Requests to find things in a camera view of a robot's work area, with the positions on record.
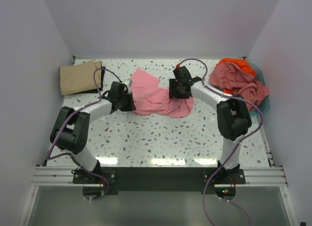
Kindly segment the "light pink t-shirt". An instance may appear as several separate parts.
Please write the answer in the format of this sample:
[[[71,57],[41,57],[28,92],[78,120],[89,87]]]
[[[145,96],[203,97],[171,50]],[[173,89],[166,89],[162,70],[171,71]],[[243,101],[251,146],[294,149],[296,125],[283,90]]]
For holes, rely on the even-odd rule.
[[[130,77],[131,92],[136,107],[135,113],[150,115],[158,113],[171,118],[188,116],[194,106],[194,99],[170,99],[169,90],[159,87],[160,79],[138,68]]]

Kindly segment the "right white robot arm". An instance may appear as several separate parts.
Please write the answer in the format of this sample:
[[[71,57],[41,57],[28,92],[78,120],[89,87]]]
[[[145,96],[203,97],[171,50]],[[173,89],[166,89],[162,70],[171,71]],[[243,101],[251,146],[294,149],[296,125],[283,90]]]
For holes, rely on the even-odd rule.
[[[240,167],[240,139],[247,134],[252,125],[246,103],[233,97],[215,94],[204,87],[202,78],[192,77],[188,69],[177,65],[174,78],[169,80],[170,99],[197,98],[216,110],[217,127],[223,137],[223,147],[217,171],[220,182],[227,184],[234,178],[234,171]]]

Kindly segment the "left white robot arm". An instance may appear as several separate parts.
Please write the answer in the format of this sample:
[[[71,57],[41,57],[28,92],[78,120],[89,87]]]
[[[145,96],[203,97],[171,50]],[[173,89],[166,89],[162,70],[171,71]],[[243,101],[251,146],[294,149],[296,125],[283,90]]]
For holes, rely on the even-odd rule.
[[[101,178],[99,161],[87,148],[89,124],[116,111],[135,111],[131,80],[113,82],[110,90],[100,94],[99,100],[80,108],[64,106],[53,126],[47,159],[69,156],[84,170],[84,178],[96,183]]]

